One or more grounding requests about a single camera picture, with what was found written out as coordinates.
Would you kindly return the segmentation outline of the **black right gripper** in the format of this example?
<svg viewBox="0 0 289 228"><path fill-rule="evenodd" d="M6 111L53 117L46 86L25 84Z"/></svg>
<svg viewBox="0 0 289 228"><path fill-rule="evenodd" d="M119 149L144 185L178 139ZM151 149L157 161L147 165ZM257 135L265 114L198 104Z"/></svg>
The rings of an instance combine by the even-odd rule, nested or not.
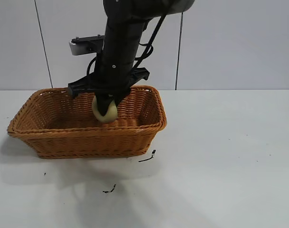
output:
<svg viewBox="0 0 289 228"><path fill-rule="evenodd" d="M129 96L133 63L147 24L147 20L107 21L104 35L72 39L69 43L72 55L95 53L96 58L92 73L87 71L86 76L68 84L70 95L75 98L80 93L97 93L97 109L102 116L113 99L119 105Z"/></svg>

